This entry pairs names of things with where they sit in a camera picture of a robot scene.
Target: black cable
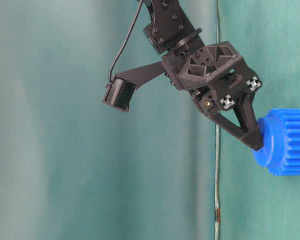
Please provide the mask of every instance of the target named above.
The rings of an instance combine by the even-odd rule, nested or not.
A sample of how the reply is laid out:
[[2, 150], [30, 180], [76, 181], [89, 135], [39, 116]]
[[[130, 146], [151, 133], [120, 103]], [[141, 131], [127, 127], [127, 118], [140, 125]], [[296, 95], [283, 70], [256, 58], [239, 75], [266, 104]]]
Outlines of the black cable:
[[127, 34], [127, 36], [126, 36], [126, 38], [125, 38], [125, 40], [123, 42], [123, 45], [122, 45], [121, 49], [119, 50], [118, 55], [115, 57], [115, 59], [114, 59], [114, 61], [112, 63], [112, 66], [111, 66], [110, 71], [109, 71], [109, 82], [110, 82], [110, 84], [113, 84], [112, 73], [114, 71], [114, 68], [115, 68], [115, 66], [116, 66], [116, 64], [117, 64], [117, 62], [118, 62], [121, 54], [124, 52], [124, 50], [125, 50], [125, 48], [126, 48], [126, 46], [128, 44], [128, 41], [129, 41], [129, 39], [131, 37], [132, 31], [134, 30], [134, 27], [136, 25], [136, 22], [138, 20], [139, 15], [140, 15], [140, 12], [141, 12], [143, 4], [144, 4], [144, 0], [140, 0], [139, 7], [138, 7], [138, 9], [136, 11], [136, 14], [135, 14], [134, 19], [133, 19], [132, 24], [131, 24], [131, 27], [130, 27], [130, 29], [128, 31], [128, 34]]

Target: gear teeth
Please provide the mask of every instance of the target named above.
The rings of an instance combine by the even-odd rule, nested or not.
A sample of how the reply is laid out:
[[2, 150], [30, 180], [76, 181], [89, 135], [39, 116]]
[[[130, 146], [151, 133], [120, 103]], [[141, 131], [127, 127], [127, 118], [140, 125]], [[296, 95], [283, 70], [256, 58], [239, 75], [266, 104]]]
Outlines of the gear teeth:
[[276, 174], [300, 175], [300, 110], [274, 109], [269, 116], [279, 117], [282, 120], [287, 138], [286, 158]]

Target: blue plastic gear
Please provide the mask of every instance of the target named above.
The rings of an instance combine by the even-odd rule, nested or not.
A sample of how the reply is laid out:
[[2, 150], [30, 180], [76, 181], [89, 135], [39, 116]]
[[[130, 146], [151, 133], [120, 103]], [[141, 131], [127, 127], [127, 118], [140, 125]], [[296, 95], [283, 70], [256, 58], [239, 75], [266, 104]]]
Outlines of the blue plastic gear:
[[274, 176], [300, 175], [300, 109], [273, 109], [258, 120], [264, 147], [256, 162]]

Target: teal curtain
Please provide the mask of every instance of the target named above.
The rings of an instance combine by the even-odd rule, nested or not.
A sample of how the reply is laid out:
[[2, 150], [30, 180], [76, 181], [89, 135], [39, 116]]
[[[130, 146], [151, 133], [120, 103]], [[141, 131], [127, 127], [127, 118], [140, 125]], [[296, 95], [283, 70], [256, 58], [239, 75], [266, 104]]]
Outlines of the teal curtain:
[[[216, 1], [182, 0], [206, 44]], [[0, 240], [213, 239], [215, 126], [159, 77], [101, 103], [137, 2], [0, 0]], [[160, 60], [142, 10], [116, 72]]]
[[[300, 0], [220, 0], [220, 20], [221, 39], [263, 80], [256, 116], [300, 108]], [[221, 239], [300, 239], [300, 176], [271, 176], [240, 142], [221, 141]]]

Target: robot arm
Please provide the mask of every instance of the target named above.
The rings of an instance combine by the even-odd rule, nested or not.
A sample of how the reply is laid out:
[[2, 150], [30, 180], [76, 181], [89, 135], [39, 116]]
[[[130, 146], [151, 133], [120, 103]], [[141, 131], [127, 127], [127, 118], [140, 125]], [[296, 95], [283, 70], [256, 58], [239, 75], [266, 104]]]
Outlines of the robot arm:
[[[162, 61], [118, 73], [103, 102], [123, 112], [138, 88], [165, 73], [171, 85], [188, 91], [197, 109], [249, 148], [264, 146], [253, 110], [262, 87], [258, 75], [229, 42], [206, 46], [182, 10], [179, 0], [145, 0], [151, 23], [144, 34]], [[240, 126], [220, 114], [234, 110]]]

